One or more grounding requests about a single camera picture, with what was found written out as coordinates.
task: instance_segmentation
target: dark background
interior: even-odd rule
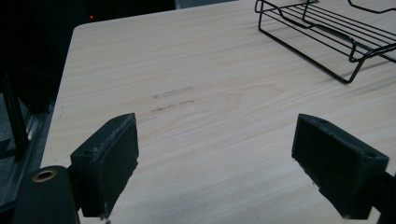
[[[31,112],[45,112],[76,26],[172,9],[173,0],[0,0],[0,77],[9,74]]]

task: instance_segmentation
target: wood grain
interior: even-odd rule
[[[42,166],[68,166],[107,120],[135,112],[139,165],[112,223],[357,223],[341,219],[291,158],[297,116],[352,133],[390,156],[394,174],[395,65],[374,58],[342,85],[261,34],[253,8],[237,1],[78,27]],[[359,223],[377,219],[373,209]]]

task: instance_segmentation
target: wire tray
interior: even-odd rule
[[[355,6],[350,0],[347,1],[352,7],[375,14],[396,10],[396,8],[389,8],[383,11],[375,11]],[[306,3],[278,7],[268,1],[257,0],[255,11],[260,14],[259,30],[344,84],[349,84],[354,80],[366,59],[378,56],[396,63],[394,57],[386,54],[396,49],[396,34],[318,7],[316,6],[317,3],[318,0],[307,0]],[[350,63],[356,64],[352,74],[348,78],[344,78],[344,76],[336,74],[333,70],[280,38],[264,31],[262,29],[263,16],[281,22],[320,44],[347,56]]]

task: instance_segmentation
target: light wood tabletop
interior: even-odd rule
[[[383,20],[346,0],[320,3],[396,30],[394,12]],[[343,85],[260,33],[254,5],[242,0],[76,28],[42,166],[67,167],[106,121],[134,112],[139,164],[112,223],[376,223],[375,209],[367,221],[342,219],[291,147],[298,114],[313,115],[388,155],[394,175],[395,64],[370,59]],[[276,24],[268,29],[349,69],[338,65],[347,57]]]

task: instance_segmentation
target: scratch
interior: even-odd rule
[[[175,106],[176,106],[176,105],[171,104],[171,105],[168,105],[168,106],[165,106],[165,107],[158,107],[157,109],[151,110],[151,113],[159,112],[159,111],[165,110],[165,109],[167,109],[167,108],[172,108],[172,107],[175,107]]]
[[[185,104],[188,104],[188,103],[192,104],[192,103],[194,103],[194,101],[193,100],[188,100],[188,101],[180,102],[178,104],[179,105],[185,105]]]
[[[193,86],[188,86],[188,87],[177,89],[177,90],[174,90],[174,91],[167,91],[167,92],[164,92],[162,94],[157,94],[157,95],[154,96],[154,98],[167,97],[167,96],[179,94],[179,93],[181,93],[183,91],[189,91],[189,90],[192,90],[192,89],[194,89]]]

